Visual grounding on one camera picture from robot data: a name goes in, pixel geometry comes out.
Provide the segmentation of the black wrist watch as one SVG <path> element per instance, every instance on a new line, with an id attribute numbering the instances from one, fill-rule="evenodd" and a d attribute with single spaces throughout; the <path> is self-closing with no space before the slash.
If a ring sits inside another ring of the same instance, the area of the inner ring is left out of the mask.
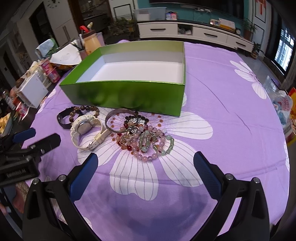
<path id="1" fill-rule="evenodd" d="M 63 129 L 69 130 L 72 127 L 72 123 L 74 122 L 74 117 L 76 115 L 80 117 L 82 114 L 82 111 L 75 106 L 66 108 L 62 112 L 58 113 L 57 121 Z"/>

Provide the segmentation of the white wrist watch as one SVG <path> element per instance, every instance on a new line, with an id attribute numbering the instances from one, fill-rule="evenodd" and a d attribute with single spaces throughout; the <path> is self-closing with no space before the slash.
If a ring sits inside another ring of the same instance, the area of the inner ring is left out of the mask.
<path id="1" fill-rule="evenodd" d="M 87 147 L 81 147 L 79 144 L 80 136 L 86 134 L 94 127 L 100 127 L 100 132 L 88 144 Z M 83 151 L 92 151 L 96 149 L 110 135 L 111 131 L 104 127 L 103 123 L 97 117 L 86 114 L 74 120 L 70 128 L 70 136 L 73 145 Z"/>

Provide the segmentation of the silver bangle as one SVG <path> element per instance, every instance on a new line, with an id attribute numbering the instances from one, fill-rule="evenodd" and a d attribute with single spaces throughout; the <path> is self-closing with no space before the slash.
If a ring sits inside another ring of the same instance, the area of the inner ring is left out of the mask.
<path id="1" fill-rule="evenodd" d="M 114 109 L 105 117 L 105 126 L 113 133 L 131 132 L 137 124 L 138 114 L 126 108 Z"/>

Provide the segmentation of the white small box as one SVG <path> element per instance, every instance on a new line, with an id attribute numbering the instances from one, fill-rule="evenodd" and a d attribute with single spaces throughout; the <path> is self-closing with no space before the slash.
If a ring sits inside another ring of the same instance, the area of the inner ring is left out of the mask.
<path id="1" fill-rule="evenodd" d="M 16 94 L 28 107 L 38 108 L 48 94 L 48 90 L 38 75 L 34 73 L 23 81 Z"/>

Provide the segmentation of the pink snack cup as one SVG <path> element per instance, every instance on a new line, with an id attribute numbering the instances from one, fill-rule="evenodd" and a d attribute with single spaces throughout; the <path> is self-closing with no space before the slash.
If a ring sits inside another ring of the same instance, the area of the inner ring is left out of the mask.
<path id="1" fill-rule="evenodd" d="M 41 67 L 52 83 L 56 83 L 60 80 L 59 73 L 57 72 L 56 68 L 53 67 L 53 65 L 50 63 L 48 58 L 41 61 Z"/>

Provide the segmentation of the blue folded towel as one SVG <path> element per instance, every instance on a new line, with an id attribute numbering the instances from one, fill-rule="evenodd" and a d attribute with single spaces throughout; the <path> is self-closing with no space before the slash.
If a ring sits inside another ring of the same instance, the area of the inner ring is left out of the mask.
<path id="1" fill-rule="evenodd" d="M 56 48 L 57 48 L 57 44 L 54 38 L 50 38 L 44 41 L 35 49 L 35 54 L 39 59 L 43 59 L 46 57 L 47 54 L 49 54 L 50 51 L 53 51 Z"/>

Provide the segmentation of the white paper sheet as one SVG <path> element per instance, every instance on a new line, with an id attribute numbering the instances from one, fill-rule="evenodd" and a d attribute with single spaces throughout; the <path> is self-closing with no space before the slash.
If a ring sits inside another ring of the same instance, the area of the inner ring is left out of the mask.
<path id="1" fill-rule="evenodd" d="M 54 53 L 50 63 L 60 65 L 78 65 L 82 61 L 79 50 L 72 44 L 68 44 L 63 49 Z"/>

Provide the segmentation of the pink pen holder cup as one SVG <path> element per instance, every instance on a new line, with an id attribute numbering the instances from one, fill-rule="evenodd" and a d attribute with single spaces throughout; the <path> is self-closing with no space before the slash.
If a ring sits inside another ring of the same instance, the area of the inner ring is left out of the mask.
<path id="1" fill-rule="evenodd" d="M 81 60 L 84 60 L 88 56 L 84 48 L 79 49 L 79 54 L 80 54 Z"/>

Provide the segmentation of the purple floral tablecloth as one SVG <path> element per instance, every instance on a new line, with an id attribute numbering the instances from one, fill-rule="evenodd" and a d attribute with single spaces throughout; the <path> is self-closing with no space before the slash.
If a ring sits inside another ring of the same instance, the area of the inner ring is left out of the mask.
<path id="1" fill-rule="evenodd" d="M 237 179 L 259 178 L 271 223 L 285 212 L 290 185 L 287 144 L 265 89 L 237 53 L 184 45 L 180 116 L 132 110 L 138 114 L 137 127 L 111 132 L 94 149 L 97 169 L 75 204 L 102 240 L 190 240 L 216 204 L 194 167 L 198 151 Z M 70 129 L 57 121 L 58 113 L 75 106 L 105 126 L 106 115 L 117 109 L 73 104 L 60 83 L 32 123 L 35 140 L 53 133 L 61 137 L 60 146 L 39 165 L 43 181 L 68 174 L 90 154 L 73 145 Z"/>

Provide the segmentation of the yellow bottle brown cap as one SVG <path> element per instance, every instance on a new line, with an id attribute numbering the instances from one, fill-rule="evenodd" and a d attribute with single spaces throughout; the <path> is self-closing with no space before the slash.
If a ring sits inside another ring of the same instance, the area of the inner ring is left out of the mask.
<path id="1" fill-rule="evenodd" d="M 92 35 L 89 35 L 83 38 L 83 40 L 84 40 L 84 47 L 87 55 L 90 55 L 95 50 L 101 47 L 101 44 L 97 39 L 96 33 L 93 33 Z"/>

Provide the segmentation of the plastic bag with items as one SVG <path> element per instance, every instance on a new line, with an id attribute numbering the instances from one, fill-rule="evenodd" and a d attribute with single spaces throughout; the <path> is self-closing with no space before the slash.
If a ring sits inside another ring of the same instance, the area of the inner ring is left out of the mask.
<path id="1" fill-rule="evenodd" d="M 295 116 L 292 114 L 293 100 L 287 91 L 281 89 L 280 84 L 270 76 L 266 77 L 263 87 L 271 99 L 280 120 L 285 140 L 290 145 L 295 141 Z"/>

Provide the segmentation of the green cardboard box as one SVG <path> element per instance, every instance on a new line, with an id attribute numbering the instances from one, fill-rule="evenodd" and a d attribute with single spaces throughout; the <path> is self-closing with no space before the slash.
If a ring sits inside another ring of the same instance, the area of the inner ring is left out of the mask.
<path id="1" fill-rule="evenodd" d="M 185 45 L 134 41 L 98 48 L 60 83 L 73 104 L 180 116 L 186 83 Z"/>

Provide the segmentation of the clear storage bin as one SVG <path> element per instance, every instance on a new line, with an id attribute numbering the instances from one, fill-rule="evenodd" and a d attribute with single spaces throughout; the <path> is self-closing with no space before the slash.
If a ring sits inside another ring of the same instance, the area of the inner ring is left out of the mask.
<path id="1" fill-rule="evenodd" d="M 138 22 L 166 19 L 166 7 L 135 9 L 134 16 Z"/>

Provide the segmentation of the potted green plant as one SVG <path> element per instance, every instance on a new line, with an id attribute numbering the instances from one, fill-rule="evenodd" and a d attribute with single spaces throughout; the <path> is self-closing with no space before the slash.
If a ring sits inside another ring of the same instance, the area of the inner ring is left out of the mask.
<path id="1" fill-rule="evenodd" d="M 250 21 L 248 18 L 244 18 L 242 22 L 244 28 L 244 38 L 248 41 L 251 40 L 253 34 L 256 32 L 256 25 Z"/>

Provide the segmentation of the white TV cabinet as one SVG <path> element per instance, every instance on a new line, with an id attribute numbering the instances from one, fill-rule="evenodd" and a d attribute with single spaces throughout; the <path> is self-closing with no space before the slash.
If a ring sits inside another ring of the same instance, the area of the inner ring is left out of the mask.
<path id="1" fill-rule="evenodd" d="M 254 44 L 234 33 L 217 27 L 173 21 L 150 21 L 137 24 L 140 39 L 181 39 L 221 45 L 252 52 Z"/>

